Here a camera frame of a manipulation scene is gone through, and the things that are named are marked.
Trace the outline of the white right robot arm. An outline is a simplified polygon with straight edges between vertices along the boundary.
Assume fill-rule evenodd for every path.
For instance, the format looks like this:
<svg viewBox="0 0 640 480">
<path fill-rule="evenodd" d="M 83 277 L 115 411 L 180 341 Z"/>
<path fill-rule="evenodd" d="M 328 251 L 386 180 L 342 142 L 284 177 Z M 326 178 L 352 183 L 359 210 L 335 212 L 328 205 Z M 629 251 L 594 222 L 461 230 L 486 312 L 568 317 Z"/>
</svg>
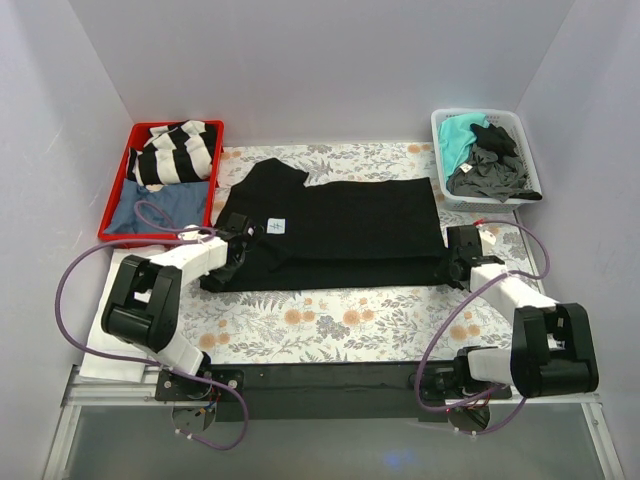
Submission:
<svg viewBox="0 0 640 480">
<path fill-rule="evenodd" d="M 557 302 L 509 273 L 485 253 L 476 226 L 449 227 L 446 238 L 449 283 L 479 294 L 512 327 L 509 347 L 458 351 L 454 389 L 469 398 L 491 384 L 512 386 L 525 398 L 595 391 L 599 372 L 585 308 Z"/>
</svg>

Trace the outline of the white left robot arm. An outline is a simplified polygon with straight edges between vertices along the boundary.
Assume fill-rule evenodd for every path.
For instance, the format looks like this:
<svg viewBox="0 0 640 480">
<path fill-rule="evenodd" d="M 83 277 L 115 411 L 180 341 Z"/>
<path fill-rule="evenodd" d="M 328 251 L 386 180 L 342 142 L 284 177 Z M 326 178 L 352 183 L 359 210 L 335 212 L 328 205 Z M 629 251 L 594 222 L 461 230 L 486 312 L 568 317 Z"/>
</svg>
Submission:
<svg viewBox="0 0 640 480">
<path fill-rule="evenodd" d="M 181 291 L 200 279 L 222 290 L 263 233 L 263 226 L 233 213 L 216 232 L 189 227 L 174 249 L 150 258 L 125 257 L 106 301 L 102 330 L 180 371 L 178 387 L 188 398 L 205 398 L 213 386 L 211 373 L 203 369 L 210 361 L 179 331 Z"/>
</svg>

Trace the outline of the black t-shirt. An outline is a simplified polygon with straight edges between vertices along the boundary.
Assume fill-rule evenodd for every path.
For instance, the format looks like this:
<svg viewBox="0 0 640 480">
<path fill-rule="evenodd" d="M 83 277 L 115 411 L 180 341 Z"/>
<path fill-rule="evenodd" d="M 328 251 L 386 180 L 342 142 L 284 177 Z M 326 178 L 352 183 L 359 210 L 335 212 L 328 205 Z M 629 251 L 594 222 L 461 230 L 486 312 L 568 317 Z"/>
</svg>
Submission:
<svg viewBox="0 0 640 480">
<path fill-rule="evenodd" d="M 307 178 L 271 158 L 231 188 L 216 225 L 239 214 L 263 232 L 229 281 L 204 276 L 203 290 L 445 284 L 447 250 L 429 178 L 316 186 Z"/>
</svg>

